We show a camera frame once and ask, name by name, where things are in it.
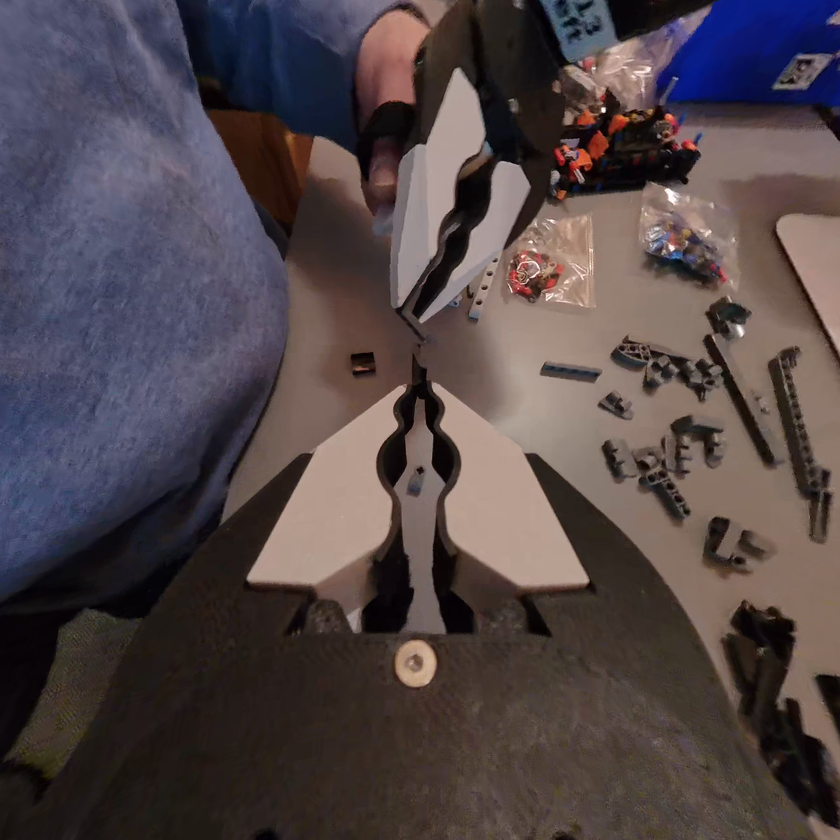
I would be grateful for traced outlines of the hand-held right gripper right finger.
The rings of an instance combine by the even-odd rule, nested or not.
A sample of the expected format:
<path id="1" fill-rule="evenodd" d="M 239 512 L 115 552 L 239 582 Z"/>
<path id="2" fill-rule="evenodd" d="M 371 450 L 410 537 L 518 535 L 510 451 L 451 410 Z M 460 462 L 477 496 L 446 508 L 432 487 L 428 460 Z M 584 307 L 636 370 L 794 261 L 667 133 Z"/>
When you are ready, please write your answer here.
<path id="1" fill-rule="evenodd" d="M 425 387 L 436 506 L 433 582 L 445 631 L 535 595 L 577 592 L 590 576 L 522 448 L 438 383 Z"/>

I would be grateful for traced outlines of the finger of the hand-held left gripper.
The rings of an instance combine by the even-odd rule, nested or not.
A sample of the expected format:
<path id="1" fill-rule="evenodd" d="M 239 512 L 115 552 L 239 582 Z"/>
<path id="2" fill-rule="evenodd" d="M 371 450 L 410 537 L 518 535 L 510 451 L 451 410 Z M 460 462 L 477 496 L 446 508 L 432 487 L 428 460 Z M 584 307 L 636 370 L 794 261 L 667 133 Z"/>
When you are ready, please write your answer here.
<path id="1" fill-rule="evenodd" d="M 398 170 L 390 256 L 391 304 L 411 329 L 421 329 L 491 262 L 491 252 L 479 259 L 478 251 L 470 246 L 466 255 L 456 257 L 443 289 L 432 291 L 431 301 L 421 306 L 420 314 L 413 312 L 445 251 L 445 220 L 455 209 L 460 170 L 482 152 L 485 140 L 478 93 L 464 70 L 457 67 L 427 140 L 403 156 Z"/>
<path id="2" fill-rule="evenodd" d="M 414 333 L 415 323 L 426 326 L 503 250 L 531 188 L 523 169 L 507 161 L 467 181 L 470 201 L 444 219 L 437 250 L 410 294 Z"/>

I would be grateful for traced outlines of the light grey holed lego beam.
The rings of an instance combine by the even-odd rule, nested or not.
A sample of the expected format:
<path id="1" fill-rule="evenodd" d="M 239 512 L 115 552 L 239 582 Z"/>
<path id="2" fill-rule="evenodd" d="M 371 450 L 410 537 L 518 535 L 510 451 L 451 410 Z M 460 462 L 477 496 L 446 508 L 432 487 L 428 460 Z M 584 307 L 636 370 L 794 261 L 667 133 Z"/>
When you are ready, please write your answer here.
<path id="1" fill-rule="evenodd" d="M 501 260 L 501 252 L 496 252 L 489 262 L 469 282 L 465 298 L 468 308 L 467 317 L 471 322 L 478 322 L 488 300 L 490 290 Z"/>

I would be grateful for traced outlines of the pile of dark grey pieces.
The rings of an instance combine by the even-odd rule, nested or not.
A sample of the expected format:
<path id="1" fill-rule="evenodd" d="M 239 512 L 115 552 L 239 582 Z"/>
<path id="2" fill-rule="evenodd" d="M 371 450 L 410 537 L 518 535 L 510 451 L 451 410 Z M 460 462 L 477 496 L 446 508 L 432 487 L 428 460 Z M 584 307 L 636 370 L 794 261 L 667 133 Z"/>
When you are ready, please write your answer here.
<path id="1" fill-rule="evenodd" d="M 707 310 L 710 332 L 722 336 L 731 351 L 733 344 L 743 337 L 750 316 L 750 310 L 729 296 L 713 302 Z M 660 344 L 626 336 L 614 348 L 612 358 L 621 366 L 640 370 L 644 375 L 643 387 L 648 393 L 675 379 L 682 381 L 701 402 L 718 387 L 726 389 L 721 367 L 711 361 L 708 352 L 706 358 L 694 360 Z M 769 404 L 762 394 L 758 400 L 762 413 L 769 420 Z M 675 478 L 689 474 L 691 448 L 695 444 L 702 445 L 703 457 L 709 468 L 719 467 L 728 449 L 724 424 L 698 413 L 688 414 L 671 423 L 669 433 L 662 437 L 657 447 L 632 450 L 626 442 L 612 438 L 604 442 L 602 452 L 615 478 L 628 480 L 636 477 L 642 487 L 660 498 L 672 518 L 684 521 L 690 515 L 690 506 L 677 488 Z M 791 463 L 787 446 L 786 450 L 785 461 Z"/>

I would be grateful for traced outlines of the long dark grey lego plate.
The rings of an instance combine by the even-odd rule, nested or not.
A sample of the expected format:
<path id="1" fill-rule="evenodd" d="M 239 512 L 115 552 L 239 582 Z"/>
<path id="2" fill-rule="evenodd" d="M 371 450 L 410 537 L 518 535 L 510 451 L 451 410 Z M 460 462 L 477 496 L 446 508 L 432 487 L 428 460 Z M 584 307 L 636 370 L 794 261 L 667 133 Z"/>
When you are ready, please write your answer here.
<path id="1" fill-rule="evenodd" d="M 760 459 L 768 467 L 782 466 L 785 462 L 780 440 L 762 413 L 758 397 L 741 372 L 728 342 L 717 333 L 708 333 L 703 339 L 711 361 L 721 367 L 723 383 L 735 406 L 749 438 Z"/>

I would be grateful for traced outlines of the person's left hand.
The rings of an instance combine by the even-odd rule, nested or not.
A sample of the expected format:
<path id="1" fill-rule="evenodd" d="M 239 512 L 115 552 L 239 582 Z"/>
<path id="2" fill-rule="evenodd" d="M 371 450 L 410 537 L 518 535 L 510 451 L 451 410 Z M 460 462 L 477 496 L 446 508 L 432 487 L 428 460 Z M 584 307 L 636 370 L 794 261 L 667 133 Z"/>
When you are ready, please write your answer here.
<path id="1" fill-rule="evenodd" d="M 359 130 L 387 102 L 414 104 L 414 59 L 428 31 L 418 13 L 396 9 L 381 16 L 365 34 L 354 75 Z M 404 142 L 393 136 L 373 142 L 369 176 L 361 180 L 373 215 L 386 214 L 394 205 L 403 147 Z"/>

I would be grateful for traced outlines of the crumpled clear plastic bag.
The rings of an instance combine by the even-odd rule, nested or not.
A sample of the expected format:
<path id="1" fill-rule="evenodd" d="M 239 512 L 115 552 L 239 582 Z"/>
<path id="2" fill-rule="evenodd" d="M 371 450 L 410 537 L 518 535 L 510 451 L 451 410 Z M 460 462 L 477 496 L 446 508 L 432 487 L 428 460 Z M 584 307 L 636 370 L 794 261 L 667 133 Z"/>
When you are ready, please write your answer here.
<path id="1" fill-rule="evenodd" d="M 658 92 L 660 77 L 665 74 L 667 87 L 671 79 L 667 67 L 710 10 L 711 5 L 707 5 L 652 33 L 584 58 L 579 65 L 598 90 L 610 89 L 626 110 L 652 108 L 662 96 Z"/>

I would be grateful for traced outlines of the blue plastic bin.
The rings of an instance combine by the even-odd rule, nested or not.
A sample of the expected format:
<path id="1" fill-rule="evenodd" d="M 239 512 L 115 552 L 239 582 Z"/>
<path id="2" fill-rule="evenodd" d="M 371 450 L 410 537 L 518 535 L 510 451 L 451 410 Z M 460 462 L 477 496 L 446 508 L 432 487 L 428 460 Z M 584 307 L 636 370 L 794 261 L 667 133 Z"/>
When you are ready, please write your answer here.
<path id="1" fill-rule="evenodd" d="M 838 1 L 720 1 L 658 77 L 669 102 L 837 108 Z"/>

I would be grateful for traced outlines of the pile of black lego pieces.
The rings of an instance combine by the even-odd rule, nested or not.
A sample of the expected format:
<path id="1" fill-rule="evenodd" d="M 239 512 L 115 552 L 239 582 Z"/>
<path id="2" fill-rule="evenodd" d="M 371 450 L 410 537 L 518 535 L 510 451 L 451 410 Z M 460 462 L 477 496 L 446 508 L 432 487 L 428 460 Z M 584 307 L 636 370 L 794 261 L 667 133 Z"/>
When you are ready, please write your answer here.
<path id="1" fill-rule="evenodd" d="M 742 601 L 722 639 L 739 694 L 738 713 L 763 761 L 797 808 L 838 829 L 838 767 L 828 747 L 805 730 L 798 700 L 782 696 L 796 624 L 777 607 Z"/>

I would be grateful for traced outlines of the light grey flat rounded board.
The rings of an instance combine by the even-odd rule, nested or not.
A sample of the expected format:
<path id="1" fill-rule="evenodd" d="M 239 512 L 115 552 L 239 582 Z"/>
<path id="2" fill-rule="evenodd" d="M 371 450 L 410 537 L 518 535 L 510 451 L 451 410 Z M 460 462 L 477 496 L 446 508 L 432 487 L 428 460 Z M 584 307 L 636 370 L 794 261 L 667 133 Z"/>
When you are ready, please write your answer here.
<path id="1" fill-rule="evenodd" d="M 839 355 L 839 217 L 788 214 L 777 221 L 775 233 Z"/>

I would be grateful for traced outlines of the zip bag of red pins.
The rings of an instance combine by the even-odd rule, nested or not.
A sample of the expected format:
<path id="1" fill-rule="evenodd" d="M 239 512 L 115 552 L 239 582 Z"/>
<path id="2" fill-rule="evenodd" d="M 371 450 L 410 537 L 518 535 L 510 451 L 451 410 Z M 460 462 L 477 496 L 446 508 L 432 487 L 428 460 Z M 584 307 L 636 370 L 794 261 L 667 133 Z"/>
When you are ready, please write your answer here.
<path id="1" fill-rule="evenodd" d="M 513 297 L 532 305 L 593 309 L 592 215 L 535 219 L 511 246 L 506 282 Z"/>

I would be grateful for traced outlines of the zip bag of multicoloured parts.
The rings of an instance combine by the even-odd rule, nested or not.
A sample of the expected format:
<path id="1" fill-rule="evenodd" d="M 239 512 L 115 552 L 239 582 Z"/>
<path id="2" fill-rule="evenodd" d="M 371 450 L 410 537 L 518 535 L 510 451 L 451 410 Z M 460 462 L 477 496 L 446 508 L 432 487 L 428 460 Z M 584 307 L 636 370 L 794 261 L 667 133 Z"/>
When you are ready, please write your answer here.
<path id="1" fill-rule="evenodd" d="M 739 223 L 725 205 L 648 183 L 637 241 L 658 266 L 705 287 L 736 289 L 741 278 Z"/>

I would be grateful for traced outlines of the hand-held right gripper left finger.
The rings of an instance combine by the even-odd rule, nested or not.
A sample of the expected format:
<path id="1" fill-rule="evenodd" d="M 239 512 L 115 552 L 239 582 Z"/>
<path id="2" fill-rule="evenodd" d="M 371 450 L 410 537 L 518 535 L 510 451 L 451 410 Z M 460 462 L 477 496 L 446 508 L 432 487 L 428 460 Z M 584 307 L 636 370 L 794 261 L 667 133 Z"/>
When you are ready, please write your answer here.
<path id="1" fill-rule="evenodd" d="M 316 447 L 248 586 L 336 602 L 359 613 L 368 632 L 401 630 L 411 573 L 396 485 L 410 429 L 411 387 L 403 385 Z"/>

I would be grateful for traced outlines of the grey studded lego plate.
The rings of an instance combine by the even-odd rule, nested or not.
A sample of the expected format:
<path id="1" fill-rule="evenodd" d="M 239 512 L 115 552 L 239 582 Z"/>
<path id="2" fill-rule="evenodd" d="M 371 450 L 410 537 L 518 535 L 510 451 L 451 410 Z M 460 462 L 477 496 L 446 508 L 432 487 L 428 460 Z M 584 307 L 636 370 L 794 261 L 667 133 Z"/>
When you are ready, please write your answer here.
<path id="1" fill-rule="evenodd" d="M 546 360 L 542 364 L 540 375 L 572 382 L 595 383 L 602 375 L 602 369 L 587 365 Z"/>

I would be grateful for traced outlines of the lego car chassis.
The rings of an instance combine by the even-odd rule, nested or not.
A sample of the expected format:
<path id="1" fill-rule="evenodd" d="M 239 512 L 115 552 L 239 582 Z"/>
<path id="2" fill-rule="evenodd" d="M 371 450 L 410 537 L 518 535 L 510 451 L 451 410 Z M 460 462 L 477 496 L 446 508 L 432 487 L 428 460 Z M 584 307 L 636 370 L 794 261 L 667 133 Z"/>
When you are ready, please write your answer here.
<path id="1" fill-rule="evenodd" d="M 643 189 L 650 182 L 687 184 L 700 160 L 699 140 L 679 137 L 681 119 L 662 105 L 625 109 L 606 89 L 586 107 L 553 150 L 547 197 Z"/>

